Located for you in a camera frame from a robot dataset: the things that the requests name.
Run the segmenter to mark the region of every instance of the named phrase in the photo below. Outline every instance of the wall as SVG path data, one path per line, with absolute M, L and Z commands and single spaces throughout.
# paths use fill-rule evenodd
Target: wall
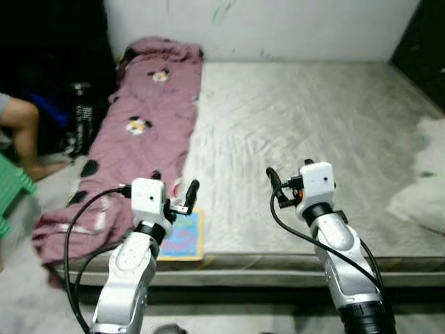
M 105 0 L 113 51 L 160 35 L 208 60 L 388 61 L 419 0 Z

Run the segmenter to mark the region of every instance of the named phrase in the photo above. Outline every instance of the person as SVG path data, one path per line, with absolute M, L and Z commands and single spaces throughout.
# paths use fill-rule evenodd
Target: person
M 67 162 L 41 164 L 37 154 L 39 113 L 37 108 L 24 100 L 0 93 L 0 127 L 13 131 L 13 143 L 19 163 L 33 181 L 66 167 Z

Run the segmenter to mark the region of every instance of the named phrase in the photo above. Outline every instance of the colorful book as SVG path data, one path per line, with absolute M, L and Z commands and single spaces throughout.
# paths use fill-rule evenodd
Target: colorful book
M 198 261 L 204 255 L 204 214 L 193 210 L 190 216 L 178 215 L 173 234 L 165 239 L 159 252 L 160 261 Z

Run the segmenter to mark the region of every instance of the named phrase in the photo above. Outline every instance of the gray mattress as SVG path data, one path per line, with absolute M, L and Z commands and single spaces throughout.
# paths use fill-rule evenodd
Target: gray mattress
M 201 182 L 205 256 L 160 262 L 154 284 L 324 285 L 313 246 L 278 227 L 268 206 L 266 167 L 290 177 L 311 157 L 334 166 L 336 208 L 389 286 L 445 285 L 444 235 L 387 210 L 416 177 L 428 144 L 419 123 L 441 117 L 386 64 L 207 63 L 184 170 L 185 184 Z M 293 209 L 279 215 L 308 232 Z M 104 284 L 107 270 L 108 256 L 98 257 L 82 283 Z

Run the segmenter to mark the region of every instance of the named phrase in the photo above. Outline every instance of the green stool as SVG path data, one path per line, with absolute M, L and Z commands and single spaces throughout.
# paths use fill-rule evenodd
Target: green stool
M 21 191 L 35 193 L 37 186 L 29 176 L 14 166 L 0 153 L 0 239 L 11 231 L 8 221 L 3 217 L 13 200 Z

